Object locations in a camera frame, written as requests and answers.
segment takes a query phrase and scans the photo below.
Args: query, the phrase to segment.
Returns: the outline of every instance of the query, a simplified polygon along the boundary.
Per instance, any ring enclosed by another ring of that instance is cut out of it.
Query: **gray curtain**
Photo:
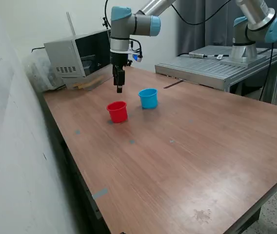
[[[277,12],[276,0],[265,1],[269,7],[274,8]],[[178,0],[175,5],[187,21],[201,22],[212,15],[225,2],[226,0]],[[235,18],[241,16],[243,16],[243,13],[236,6],[235,0],[232,0],[206,24],[191,26],[179,20],[179,53],[193,51],[206,45],[232,46],[233,22]],[[269,48],[270,46],[270,44],[265,43],[257,44],[257,47],[262,48]],[[253,77],[252,80],[254,86],[261,86],[264,77]]]

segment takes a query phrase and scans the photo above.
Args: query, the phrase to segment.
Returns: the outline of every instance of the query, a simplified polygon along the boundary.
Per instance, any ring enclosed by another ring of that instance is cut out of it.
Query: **plastic bag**
[[[34,50],[24,59],[23,65],[28,79],[38,92],[64,85],[62,79],[55,76],[45,49]]]

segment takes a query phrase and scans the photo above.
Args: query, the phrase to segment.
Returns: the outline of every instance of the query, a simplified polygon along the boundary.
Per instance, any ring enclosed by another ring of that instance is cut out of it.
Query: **wooden table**
[[[277,106],[135,68],[45,99],[111,233],[238,232],[277,191]],[[157,88],[142,110],[138,92]],[[112,124],[106,106],[127,102]]]

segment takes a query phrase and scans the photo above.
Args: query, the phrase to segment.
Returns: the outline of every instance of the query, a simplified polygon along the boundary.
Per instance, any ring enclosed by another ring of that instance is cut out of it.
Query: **white wall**
[[[108,18],[114,5],[129,6],[136,12],[147,1],[109,0]],[[71,14],[76,34],[104,29],[104,4],[105,0],[0,0],[0,15],[19,58],[23,59],[32,48],[72,34],[66,11]],[[133,66],[154,71],[154,64],[176,55],[176,14],[169,8],[160,18],[162,29],[157,37],[133,37],[141,41],[144,56],[142,63],[135,62]]]
[[[62,151],[1,21],[0,58],[0,234],[80,233]]]

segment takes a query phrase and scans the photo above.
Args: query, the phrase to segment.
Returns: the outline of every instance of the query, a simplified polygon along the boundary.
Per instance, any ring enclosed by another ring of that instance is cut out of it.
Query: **plastic cup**
[[[115,101],[107,106],[111,121],[114,123],[121,123],[128,119],[127,103],[124,101]]]
[[[157,89],[143,89],[138,95],[143,109],[154,109],[158,106]]]

